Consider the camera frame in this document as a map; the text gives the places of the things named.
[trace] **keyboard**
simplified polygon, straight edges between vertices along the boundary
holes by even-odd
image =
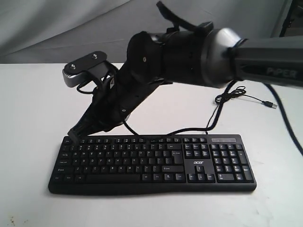
[[[244,192],[256,186],[240,135],[64,137],[48,184],[55,194]]]

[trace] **gray backdrop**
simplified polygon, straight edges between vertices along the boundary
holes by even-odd
[[[163,0],[163,3],[193,24],[212,20],[216,28],[230,27],[242,37],[263,38],[273,34],[287,1]],[[29,23],[20,27],[21,31],[4,45],[0,36],[0,63],[66,63],[95,50],[106,52],[111,62],[124,62],[128,41],[135,33],[164,32],[170,26],[158,12],[157,0],[43,2],[48,5],[31,20],[30,29]],[[1,9],[0,30],[4,32]]]

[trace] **white table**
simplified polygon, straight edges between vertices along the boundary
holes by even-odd
[[[47,184],[60,143],[91,101],[90,95],[65,86],[63,66],[0,65],[1,227],[303,226],[303,157],[279,110],[246,98],[229,101],[211,133],[242,136],[257,180],[253,193],[50,194]],[[274,101],[260,83],[240,84],[247,86],[249,95]],[[303,91],[276,89],[303,144]],[[215,107],[213,99],[222,91],[181,84],[161,86],[128,122],[141,134],[203,127]],[[109,134],[130,133],[120,126]]]

